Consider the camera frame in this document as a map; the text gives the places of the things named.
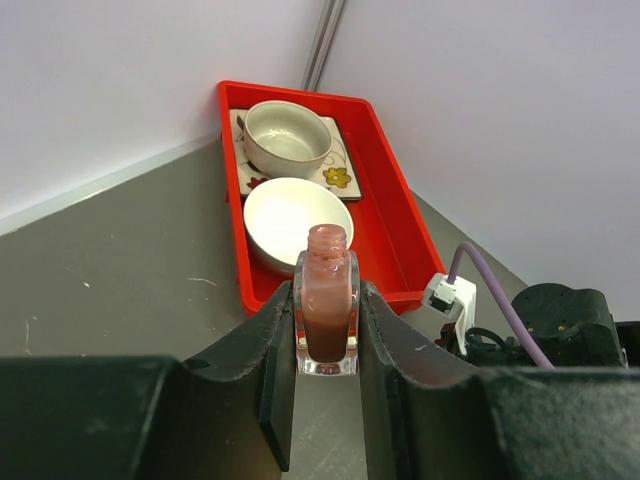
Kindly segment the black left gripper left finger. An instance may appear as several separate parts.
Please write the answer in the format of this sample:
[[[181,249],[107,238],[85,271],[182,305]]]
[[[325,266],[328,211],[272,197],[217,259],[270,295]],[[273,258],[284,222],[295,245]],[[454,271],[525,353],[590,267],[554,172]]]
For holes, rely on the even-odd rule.
[[[5,358],[5,479],[278,479],[290,467],[293,288],[186,359]]]

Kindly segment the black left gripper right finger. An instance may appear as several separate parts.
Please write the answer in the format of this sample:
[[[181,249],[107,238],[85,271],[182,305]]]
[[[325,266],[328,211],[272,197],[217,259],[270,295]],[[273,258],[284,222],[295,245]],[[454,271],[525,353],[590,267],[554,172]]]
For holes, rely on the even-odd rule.
[[[639,373],[480,369],[361,285],[359,367],[372,479],[635,479]]]

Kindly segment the pink nail polish bottle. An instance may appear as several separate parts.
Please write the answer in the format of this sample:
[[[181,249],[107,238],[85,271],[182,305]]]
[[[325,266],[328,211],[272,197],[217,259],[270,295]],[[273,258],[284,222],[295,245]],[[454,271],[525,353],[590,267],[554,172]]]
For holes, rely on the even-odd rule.
[[[293,281],[297,369],[316,376],[358,370],[360,272],[346,230],[320,224],[309,230]]]

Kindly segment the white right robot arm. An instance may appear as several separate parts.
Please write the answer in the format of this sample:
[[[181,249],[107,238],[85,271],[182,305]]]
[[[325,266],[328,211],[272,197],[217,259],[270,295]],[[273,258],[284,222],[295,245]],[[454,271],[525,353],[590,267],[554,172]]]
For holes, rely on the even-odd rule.
[[[518,293],[511,305],[556,367],[639,365],[639,323],[616,322],[605,295],[598,290],[537,284]],[[501,338],[486,328],[473,327],[465,340],[467,353],[462,354],[454,325],[447,323],[435,343],[479,367],[535,364],[514,336]]]

